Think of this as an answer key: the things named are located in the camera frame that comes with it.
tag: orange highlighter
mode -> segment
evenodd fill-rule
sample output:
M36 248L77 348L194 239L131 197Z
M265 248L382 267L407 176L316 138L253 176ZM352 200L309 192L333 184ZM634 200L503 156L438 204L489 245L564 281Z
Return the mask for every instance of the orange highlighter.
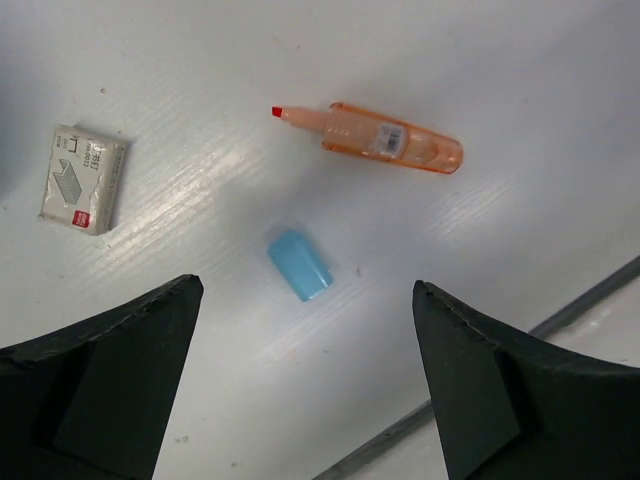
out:
M294 127L322 133L322 146L333 152L447 174L464 156L453 138L346 103L334 103L328 112L273 107L272 113Z

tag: barcode label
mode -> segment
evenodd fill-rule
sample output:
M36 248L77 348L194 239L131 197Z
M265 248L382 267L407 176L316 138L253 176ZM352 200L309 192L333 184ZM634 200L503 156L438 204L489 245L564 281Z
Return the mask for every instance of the barcode label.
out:
M376 137L374 150L390 157L402 152L406 140L406 129L401 125L383 123Z

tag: white table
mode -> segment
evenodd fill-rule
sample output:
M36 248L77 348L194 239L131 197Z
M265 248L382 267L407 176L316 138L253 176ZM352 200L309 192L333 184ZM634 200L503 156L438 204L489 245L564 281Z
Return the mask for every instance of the white table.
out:
M0 346L196 273L156 478L313 477L428 398L415 280L528 329L638 253L639 15L634 0L0 0ZM466 163L444 177L346 158L270 118L335 100L453 134ZM55 123L134 143L104 236L36 218ZM308 304L265 252L298 224L336 279Z

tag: blue object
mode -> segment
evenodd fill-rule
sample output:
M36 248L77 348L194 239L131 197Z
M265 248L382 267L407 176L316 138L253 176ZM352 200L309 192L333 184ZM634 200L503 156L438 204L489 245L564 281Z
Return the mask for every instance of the blue object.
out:
M295 230L288 230L271 245L269 257L296 295L307 302L333 283L326 264L311 243Z

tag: red logo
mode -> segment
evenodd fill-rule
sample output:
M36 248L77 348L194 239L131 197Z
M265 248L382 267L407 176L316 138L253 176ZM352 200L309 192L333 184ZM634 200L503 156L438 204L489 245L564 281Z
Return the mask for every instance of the red logo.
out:
M91 215L89 215L87 212L76 210L76 213L73 214L73 224L77 225L78 227L87 228L90 222Z

